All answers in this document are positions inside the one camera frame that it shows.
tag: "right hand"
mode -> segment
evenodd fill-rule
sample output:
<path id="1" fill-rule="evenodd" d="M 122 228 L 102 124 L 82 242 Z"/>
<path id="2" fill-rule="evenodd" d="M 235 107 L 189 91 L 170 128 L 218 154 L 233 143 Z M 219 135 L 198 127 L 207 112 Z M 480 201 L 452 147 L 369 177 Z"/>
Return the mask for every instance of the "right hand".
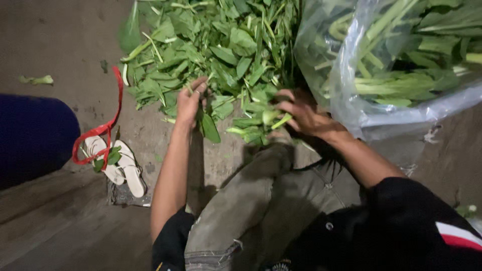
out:
<path id="1" fill-rule="evenodd" d="M 191 83 L 192 93 L 185 87 L 177 95 L 177 125 L 196 126 L 196 113 L 207 89 L 207 79 L 205 76 L 197 78 Z"/>
<path id="2" fill-rule="evenodd" d="M 308 105 L 305 98 L 295 97 L 293 92 L 288 89 L 282 89 L 276 95 L 286 96 L 290 99 L 290 102 L 279 103 L 277 108 L 293 116 L 287 123 L 295 131 L 319 137 L 329 144 L 354 140 L 354 137 L 341 123 L 330 118 L 326 112 L 317 113 L 316 106 Z"/>

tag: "dark blue fabric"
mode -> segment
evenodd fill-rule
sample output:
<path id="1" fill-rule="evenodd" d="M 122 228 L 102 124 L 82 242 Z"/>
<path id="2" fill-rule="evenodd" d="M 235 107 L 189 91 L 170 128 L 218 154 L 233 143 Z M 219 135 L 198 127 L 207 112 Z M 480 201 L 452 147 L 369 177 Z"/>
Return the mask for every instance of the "dark blue fabric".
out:
<path id="1" fill-rule="evenodd" d="M 62 101 L 0 95 L 0 189 L 60 169 L 79 135 L 77 118 Z"/>

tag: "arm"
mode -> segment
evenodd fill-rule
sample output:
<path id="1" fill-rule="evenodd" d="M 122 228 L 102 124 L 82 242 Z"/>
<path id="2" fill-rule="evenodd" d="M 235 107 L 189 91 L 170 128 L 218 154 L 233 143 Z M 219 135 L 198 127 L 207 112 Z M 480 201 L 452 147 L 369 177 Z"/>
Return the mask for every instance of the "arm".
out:
<path id="1" fill-rule="evenodd" d="M 279 109 L 293 115 L 288 124 L 297 132 L 319 137 L 335 148 L 366 188 L 375 186 L 387 177 L 406 177 L 398 167 L 354 138 L 342 124 L 326 113 L 317 114 L 312 106 L 289 90 L 281 90 L 278 95 L 291 100 L 278 104 Z"/>
<path id="2" fill-rule="evenodd" d="M 187 162 L 192 129 L 206 77 L 198 78 L 177 97 L 177 118 L 171 140 L 154 188 L 151 203 L 151 238 L 154 242 L 166 221 L 186 204 Z"/>

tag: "red plastic string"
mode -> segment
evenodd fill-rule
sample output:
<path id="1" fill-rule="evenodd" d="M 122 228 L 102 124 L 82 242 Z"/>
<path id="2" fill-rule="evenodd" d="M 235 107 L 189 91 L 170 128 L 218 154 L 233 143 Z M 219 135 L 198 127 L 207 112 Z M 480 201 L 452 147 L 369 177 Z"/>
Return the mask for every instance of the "red plastic string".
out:
<path id="1" fill-rule="evenodd" d="M 112 70 L 114 71 L 114 75 L 116 76 L 117 78 L 117 85 L 119 86 L 119 106 L 117 107 L 117 113 L 116 115 L 114 116 L 114 118 L 110 121 L 108 121 L 106 124 L 102 124 L 100 125 L 99 127 L 97 128 L 94 128 L 86 133 L 83 133 L 82 135 L 79 136 L 79 138 L 77 138 L 75 140 L 75 143 L 74 143 L 74 148 L 72 149 L 72 160 L 74 161 L 74 163 L 76 164 L 87 164 L 87 163 L 90 163 L 92 160 L 94 160 L 96 157 L 100 156 L 100 155 L 104 155 L 104 166 L 102 167 L 102 170 L 104 171 L 106 169 L 106 166 L 107 166 L 107 156 L 109 155 L 109 149 L 110 149 L 110 131 L 112 130 L 112 126 L 114 125 L 114 123 L 116 122 L 117 120 L 117 117 L 119 116 L 119 112 L 121 111 L 121 107 L 122 107 L 122 92 L 123 92 L 123 89 L 124 89 L 124 85 L 122 83 L 122 76 L 121 76 L 121 73 L 119 71 L 119 69 L 117 67 L 112 67 Z M 97 136 L 97 135 L 101 135 L 103 133 L 107 132 L 107 148 L 101 150 L 100 152 L 94 154 L 93 156 L 91 157 L 87 157 L 85 158 L 84 160 L 80 160 L 79 161 L 79 158 L 77 157 L 77 153 L 79 151 L 79 146 L 80 144 L 88 137 L 91 137 L 91 136 Z"/>

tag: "forearm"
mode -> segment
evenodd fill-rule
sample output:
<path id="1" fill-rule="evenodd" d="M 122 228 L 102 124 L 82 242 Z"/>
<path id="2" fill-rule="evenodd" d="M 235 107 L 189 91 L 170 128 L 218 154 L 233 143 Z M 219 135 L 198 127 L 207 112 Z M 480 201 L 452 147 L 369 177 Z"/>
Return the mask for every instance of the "forearm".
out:
<path id="1" fill-rule="evenodd" d="M 352 173 L 366 188 L 377 185 L 387 177 L 406 177 L 400 168 L 360 140 L 352 138 L 328 143 L 343 156 Z"/>
<path id="2" fill-rule="evenodd" d="M 177 123 L 164 157 L 151 203 L 151 237 L 156 240 L 166 221 L 186 204 L 191 128 Z"/>

